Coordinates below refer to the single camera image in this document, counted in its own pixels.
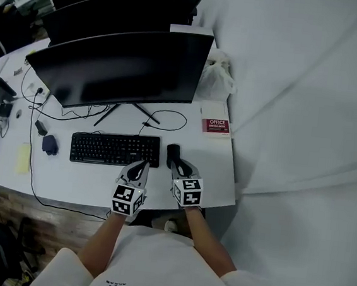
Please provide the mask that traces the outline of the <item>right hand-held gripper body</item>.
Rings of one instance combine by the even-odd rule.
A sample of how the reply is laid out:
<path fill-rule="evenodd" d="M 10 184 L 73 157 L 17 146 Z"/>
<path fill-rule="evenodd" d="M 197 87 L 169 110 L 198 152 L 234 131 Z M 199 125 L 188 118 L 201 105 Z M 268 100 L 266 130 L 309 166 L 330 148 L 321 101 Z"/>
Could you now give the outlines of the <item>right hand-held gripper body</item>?
<path fill-rule="evenodd" d="M 201 207 L 203 202 L 204 182 L 201 177 L 184 176 L 179 167 L 179 180 L 172 182 L 172 195 L 176 199 L 179 207 Z"/>

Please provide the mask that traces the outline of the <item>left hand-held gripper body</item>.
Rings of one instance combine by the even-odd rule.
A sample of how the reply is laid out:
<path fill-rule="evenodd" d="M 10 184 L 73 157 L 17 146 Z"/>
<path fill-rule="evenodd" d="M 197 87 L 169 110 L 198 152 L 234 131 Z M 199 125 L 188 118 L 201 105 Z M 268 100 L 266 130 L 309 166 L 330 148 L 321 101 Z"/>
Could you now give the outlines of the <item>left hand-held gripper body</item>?
<path fill-rule="evenodd" d="M 144 203 L 146 188 L 141 189 L 141 181 L 124 181 L 124 168 L 115 180 L 115 190 L 112 192 L 111 212 L 133 217 Z"/>

